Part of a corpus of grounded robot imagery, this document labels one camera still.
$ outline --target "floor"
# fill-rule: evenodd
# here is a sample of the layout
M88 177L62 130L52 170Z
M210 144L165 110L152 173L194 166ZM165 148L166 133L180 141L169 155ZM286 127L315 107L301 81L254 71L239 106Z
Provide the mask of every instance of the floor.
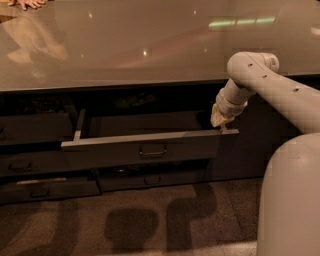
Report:
M1 256L255 256L262 179L0 207Z

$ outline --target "drawer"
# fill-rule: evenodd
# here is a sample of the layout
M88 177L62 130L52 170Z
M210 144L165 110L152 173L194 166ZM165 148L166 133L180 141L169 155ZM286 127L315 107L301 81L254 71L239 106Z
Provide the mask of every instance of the drawer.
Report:
M195 162L199 163L199 161L183 163L184 168L182 166L174 168L174 164L166 163L160 168L162 171L159 171L159 167L144 167L148 171L142 173L137 170L132 173L127 171L126 167L119 168L118 173L104 170L100 171L98 184L101 191L112 191L202 182L207 161L201 161L197 166Z
M68 113L0 117L0 146L62 141L70 136Z
M0 186L0 203L51 200L100 195L96 181L87 177L55 178L52 181L22 181Z
M91 118L81 111L73 141L62 149L74 169L208 159L220 136L237 130L201 130L197 112Z
M46 151L0 156L0 177L70 171L62 151Z

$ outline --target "desk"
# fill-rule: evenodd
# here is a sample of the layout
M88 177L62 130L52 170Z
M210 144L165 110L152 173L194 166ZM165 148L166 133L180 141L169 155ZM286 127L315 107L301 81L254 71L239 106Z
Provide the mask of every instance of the desk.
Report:
M316 83L307 76L320 71L319 8L58 0L23 12L0 3L1 201L263 175L297 130L257 96L223 134L208 125L211 105L238 51L272 52L281 74Z

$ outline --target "table top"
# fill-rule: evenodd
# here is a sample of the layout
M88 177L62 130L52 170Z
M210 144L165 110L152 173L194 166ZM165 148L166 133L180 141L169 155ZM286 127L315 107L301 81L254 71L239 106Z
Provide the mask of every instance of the table top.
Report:
M316 0L0 3L0 92L216 82L239 51L283 75L320 74Z

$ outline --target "hand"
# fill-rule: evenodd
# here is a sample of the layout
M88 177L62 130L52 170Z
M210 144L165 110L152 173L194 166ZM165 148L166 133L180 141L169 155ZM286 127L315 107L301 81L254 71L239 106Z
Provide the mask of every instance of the hand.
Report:
M30 6L32 9L38 9L46 2L44 0L10 0L8 3L9 6L14 6L19 3L24 11L27 10L27 6Z

